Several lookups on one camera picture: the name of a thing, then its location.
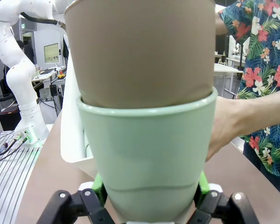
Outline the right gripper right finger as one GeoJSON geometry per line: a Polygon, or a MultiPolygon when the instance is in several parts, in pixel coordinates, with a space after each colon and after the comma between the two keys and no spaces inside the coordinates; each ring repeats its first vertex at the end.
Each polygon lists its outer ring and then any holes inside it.
{"type": "Polygon", "coordinates": [[[226,196],[222,191],[213,189],[204,172],[200,174],[195,196],[195,211],[188,220],[189,224],[208,224],[212,218],[220,219],[223,224],[258,224],[259,220],[248,197],[237,192],[226,196]]]}

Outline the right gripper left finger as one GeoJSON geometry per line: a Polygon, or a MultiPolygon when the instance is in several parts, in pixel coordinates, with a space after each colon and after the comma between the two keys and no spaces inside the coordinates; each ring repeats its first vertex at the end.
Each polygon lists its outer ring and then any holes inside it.
{"type": "Polygon", "coordinates": [[[73,224],[78,217],[88,217],[91,224],[113,224],[105,208],[107,192],[102,178],[96,175],[91,187],[82,188],[74,194],[58,190],[49,199],[38,219],[40,224],[73,224]]]}

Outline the person's left hand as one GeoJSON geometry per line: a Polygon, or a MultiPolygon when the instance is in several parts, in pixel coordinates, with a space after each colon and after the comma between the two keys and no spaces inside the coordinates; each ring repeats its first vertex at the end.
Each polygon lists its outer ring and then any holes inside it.
{"type": "Polygon", "coordinates": [[[217,97],[206,162],[236,137],[236,106],[237,101],[234,99],[217,97]]]}

